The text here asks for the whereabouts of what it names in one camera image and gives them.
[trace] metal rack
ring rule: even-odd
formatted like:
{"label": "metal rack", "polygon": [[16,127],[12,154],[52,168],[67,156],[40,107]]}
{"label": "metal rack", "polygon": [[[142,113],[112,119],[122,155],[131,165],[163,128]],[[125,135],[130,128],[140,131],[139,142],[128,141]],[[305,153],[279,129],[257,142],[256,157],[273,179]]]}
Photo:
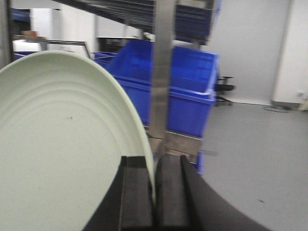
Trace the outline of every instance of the metal rack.
{"label": "metal rack", "polygon": [[[155,5],[161,0],[55,0],[123,24],[128,24],[144,32],[154,30]],[[175,38],[205,44],[210,35],[219,0],[175,0]]]}
{"label": "metal rack", "polygon": [[55,0],[155,34],[148,135],[154,154],[185,154],[196,162],[202,138],[166,130],[172,40],[205,45],[220,0]]}

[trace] metal shelf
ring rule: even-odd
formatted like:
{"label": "metal shelf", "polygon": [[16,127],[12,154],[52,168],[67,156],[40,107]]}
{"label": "metal shelf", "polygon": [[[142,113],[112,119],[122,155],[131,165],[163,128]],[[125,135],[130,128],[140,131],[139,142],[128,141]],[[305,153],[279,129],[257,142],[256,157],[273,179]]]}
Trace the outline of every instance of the metal shelf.
{"label": "metal shelf", "polygon": [[[155,0],[55,0],[154,33]],[[175,13],[177,40],[206,44],[220,0],[179,0]]]}

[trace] blue plastic crate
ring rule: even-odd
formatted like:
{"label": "blue plastic crate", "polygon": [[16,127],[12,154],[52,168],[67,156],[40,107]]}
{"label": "blue plastic crate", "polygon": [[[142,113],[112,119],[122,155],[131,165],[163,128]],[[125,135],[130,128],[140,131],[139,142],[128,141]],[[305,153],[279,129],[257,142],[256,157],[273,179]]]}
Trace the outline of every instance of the blue plastic crate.
{"label": "blue plastic crate", "polygon": [[94,59],[105,58],[105,57],[110,57],[112,59],[117,55],[117,53],[105,52],[105,51],[97,51],[93,52],[93,54],[94,54]]}
{"label": "blue plastic crate", "polygon": [[15,51],[14,52],[14,60],[20,59],[26,55],[36,53],[36,51]]}
{"label": "blue plastic crate", "polygon": [[[117,80],[134,104],[142,122],[150,122],[151,87],[125,80]],[[208,99],[185,94],[173,89],[169,93],[167,129],[202,137],[211,107],[215,103],[214,91]]]}
{"label": "blue plastic crate", "polygon": [[117,53],[113,52],[94,52],[94,62],[101,65],[103,68],[107,68]]}
{"label": "blue plastic crate", "polygon": [[204,151],[199,151],[197,156],[197,163],[193,164],[196,170],[200,175],[203,175],[203,169],[204,169]]}
{"label": "blue plastic crate", "polygon": [[[130,41],[115,57],[107,70],[118,79],[151,84],[153,43]],[[205,51],[174,47],[170,86],[205,93],[216,82],[218,55]]]}
{"label": "blue plastic crate", "polygon": [[[107,70],[118,80],[149,124],[152,43],[132,40]],[[167,129],[202,137],[211,106],[215,103],[218,55],[175,47],[173,50]]]}

